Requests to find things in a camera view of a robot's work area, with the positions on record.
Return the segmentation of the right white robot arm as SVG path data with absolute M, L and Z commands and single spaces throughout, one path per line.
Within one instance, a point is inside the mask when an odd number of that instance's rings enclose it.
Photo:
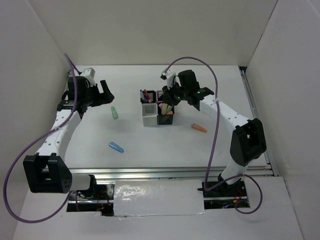
M 160 77 L 166 81 L 162 88 L 163 105 L 174 107 L 186 101 L 215 119 L 217 125 L 223 124 L 230 133 L 231 159 L 218 177 L 220 194 L 230 196 L 236 189 L 235 183 L 247 171 L 249 164 L 267 150 L 262 122 L 241 115 L 219 100 L 216 92 L 201 87 L 192 70 L 162 72 Z

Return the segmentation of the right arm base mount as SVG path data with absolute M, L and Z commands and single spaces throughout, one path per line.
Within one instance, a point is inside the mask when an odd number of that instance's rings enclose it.
M 202 182 L 202 187 L 197 190 L 202 192 L 204 199 L 204 209 L 233 209 L 238 203 L 238 208 L 249 208 L 249 200 L 247 199 L 247 190 L 243 180 L 239 179 L 234 184 L 222 185 L 206 191 L 204 188 L 205 183 Z

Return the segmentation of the red ballpoint pen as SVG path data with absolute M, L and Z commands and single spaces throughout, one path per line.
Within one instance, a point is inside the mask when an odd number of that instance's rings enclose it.
M 149 94 L 148 94 L 148 92 L 147 92 L 146 89 L 143 90 L 143 93 L 144 93 L 145 98 L 147 99 L 147 101 L 148 101 L 149 103 L 152 103 L 152 100 L 151 100 L 151 98 L 150 98 L 150 96 L 149 96 Z

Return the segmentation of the red gel pen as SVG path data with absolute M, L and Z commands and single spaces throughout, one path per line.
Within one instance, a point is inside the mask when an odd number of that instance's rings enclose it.
M 150 103 L 149 95 L 148 95 L 147 91 L 146 91 L 146 90 L 143 90 L 143 91 L 142 91 L 142 94 L 143 94 L 143 97 L 144 97 L 144 101 L 145 101 L 146 103 Z

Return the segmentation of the yellow pastel highlighter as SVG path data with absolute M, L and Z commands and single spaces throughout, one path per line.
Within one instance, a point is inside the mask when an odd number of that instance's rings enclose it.
M 167 103 L 163 103 L 163 104 L 162 104 L 162 109 L 161 109 L 161 114 L 162 114 L 162 115 L 166 115 L 166 114 L 167 114 L 167 112 L 168 112 L 168 107 L 169 107 L 169 105 L 168 105 Z

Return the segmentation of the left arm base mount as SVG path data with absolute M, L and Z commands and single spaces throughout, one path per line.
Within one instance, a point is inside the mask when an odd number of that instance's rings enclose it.
M 98 212 L 102 216 L 114 215 L 115 185 L 98 184 L 93 175 L 89 189 L 73 191 L 67 202 L 67 212 Z

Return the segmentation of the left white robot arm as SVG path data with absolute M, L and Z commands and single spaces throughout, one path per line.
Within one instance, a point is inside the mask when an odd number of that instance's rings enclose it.
M 61 97 L 51 133 L 34 155 L 27 155 L 23 168 L 32 193 L 61 193 L 80 191 L 88 200 L 97 197 L 99 187 L 91 174 L 71 173 L 65 163 L 72 135 L 89 107 L 110 104 L 114 100 L 107 82 L 91 85 L 87 77 L 67 80 L 68 89 Z

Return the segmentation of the green pastel highlighter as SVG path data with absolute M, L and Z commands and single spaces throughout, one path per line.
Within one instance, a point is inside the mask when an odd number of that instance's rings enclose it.
M 173 108 L 173 107 L 172 107 L 171 105 L 168 105 L 168 106 L 167 106 L 167 111 L 166 111 L 166 113 L 169 114 L 169 112 L 172 111 L 172 108 Z

